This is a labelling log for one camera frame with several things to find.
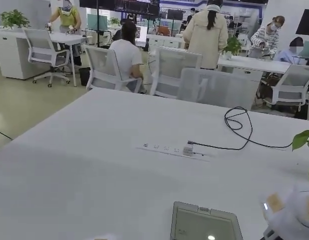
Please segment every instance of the woman with ponytail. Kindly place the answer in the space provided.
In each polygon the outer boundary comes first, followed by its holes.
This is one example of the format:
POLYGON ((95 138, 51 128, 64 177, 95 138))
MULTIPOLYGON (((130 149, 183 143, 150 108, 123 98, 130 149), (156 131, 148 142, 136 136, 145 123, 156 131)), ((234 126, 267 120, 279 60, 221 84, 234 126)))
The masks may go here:
POLYGON ((183 39, 189 43, 188 52, 202 54, 203 69, 217 68, 219 53, 227 46, 228 28, 220 14, 223 0, 208 0, 205 10, 196 13, 185 31, 183 39))

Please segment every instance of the white office chair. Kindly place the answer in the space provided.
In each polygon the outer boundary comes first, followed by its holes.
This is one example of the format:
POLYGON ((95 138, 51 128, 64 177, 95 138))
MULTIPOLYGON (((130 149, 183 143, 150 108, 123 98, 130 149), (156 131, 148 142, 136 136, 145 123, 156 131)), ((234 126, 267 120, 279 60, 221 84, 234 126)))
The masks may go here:
POLYGON ((176 99, 184 68, 200 69, 202 55, 164 47, 156 48, 156 70, 150 95, 176 99))
POLYGON ((128 83, 136 82, 134 92, 139 92, 142 79, 122 80, 115 51, 87 45, 84 48, 90 65, 90 77, 86 85, 88 90, 96 87, 124 90, 128 83))
POLYGON ((272 97, 263 101, 270 105, 302 106, 306 104, 308 86, 309 66, 291 65, 276 86, 271 87, 272 97))
POLYGON ((184 68, 177 99, 219 107, 251 109, 258 84, 233 73, 184 68))
POLYGON ((47 30, 23 28, 23 32, 29 45, 28 61, 30 63, 50 64, 50 72, 36 76, 33 83, 36 84, 38 79, 50 77, 48 87, 51 88, 53 78, 58 77, 69 84, 70 80, 65 74, 55 71, 57 68, 66 66, 69 63, 70 51, 66 49, 56 50, 47 30))

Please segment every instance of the black hair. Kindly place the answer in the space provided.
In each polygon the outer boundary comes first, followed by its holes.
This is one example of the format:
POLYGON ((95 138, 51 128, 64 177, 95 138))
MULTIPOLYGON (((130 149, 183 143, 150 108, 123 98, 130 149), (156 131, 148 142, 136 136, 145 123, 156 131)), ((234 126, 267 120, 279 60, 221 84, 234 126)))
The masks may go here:
POLYGON ((127 22, 127 20, 128 20, 128 19, 126 19, 126 18, 121 19, 121 20, 120 20, 120 24, 121 24, 121 25, 125 24, 125 23, 127 22))
MULTIPOLYGON (((208 0, 207 5, 217 5, 221 7, 223 5, 223 0, 208 0)), ((216 11, 209 11, 208 13, 208 26, 206 26, 206 29, 211 30, 216 23, 216 17, 217 17, 217 12, 216 11)))
POLYGON ((304 43, 303 38, 300 37, 300 36, 296 37, 294 40, 291 41, 290 47, 300 47, 300 46, 297 46, 297 43, 298 43, 298 42, 304 43))
POLYGON ((137 27, 132 21, 126 21, 121 28, 122 39, 129 41, 133 45, 136 45, 136 32, 137 27))

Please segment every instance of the tablet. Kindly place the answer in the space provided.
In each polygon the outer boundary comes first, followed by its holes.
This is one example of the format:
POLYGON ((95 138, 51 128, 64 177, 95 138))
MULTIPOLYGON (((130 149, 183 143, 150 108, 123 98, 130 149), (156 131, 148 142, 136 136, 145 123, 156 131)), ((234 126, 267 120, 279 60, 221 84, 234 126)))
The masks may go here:
POLYGON ((174 202, 170 240, 243 240, 233 213, 174 202))

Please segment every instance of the power outlet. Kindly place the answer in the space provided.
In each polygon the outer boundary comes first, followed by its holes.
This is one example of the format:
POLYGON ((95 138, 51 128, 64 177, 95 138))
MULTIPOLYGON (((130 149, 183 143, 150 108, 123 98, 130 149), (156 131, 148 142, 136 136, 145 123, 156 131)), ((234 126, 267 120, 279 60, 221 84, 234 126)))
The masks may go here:
POLYGON ((197 159, 205 162, 210 162, 209 157, 211 157, 205 154, 194 154, 193 156, 186 156, 183 154, 184 146, 181 147, 181 146, 168 146, 165 144, 141 143, 137 145, 136 148, 184 158, 197 159))

